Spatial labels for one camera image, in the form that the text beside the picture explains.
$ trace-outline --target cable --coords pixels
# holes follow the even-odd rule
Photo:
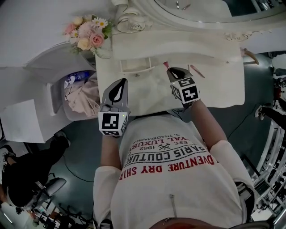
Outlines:
[[[77,175],[75,175],[75,174],[68,168],[67,162],[66,162],[66,158],[65,158],[64,155],[63,155],[63,160],[64,160],[64,165],[66,166],[67,170],[70,171],[70,173],[71,173],[72,175],[74,175],[76,178],[78,178],[78,179],[80,179],[80,180],[82,180],[82,181],[85,181],[85,182],[88,182],[88,183],[93,183],[93,181],[87,181],[87,180],[82,179],[82,178],[78,177]]]
[[[241,123],[230,133],[230,135],[227,137],[227,139],[229,139],[231,137],[231,135],[242,125],[242,123],[246,120],[246,118],[252,114],[252,112],[255,110],[257,104],[254,105],[254,108],[252,109],[252,111],[245,116],[245,118],[241,121]]]

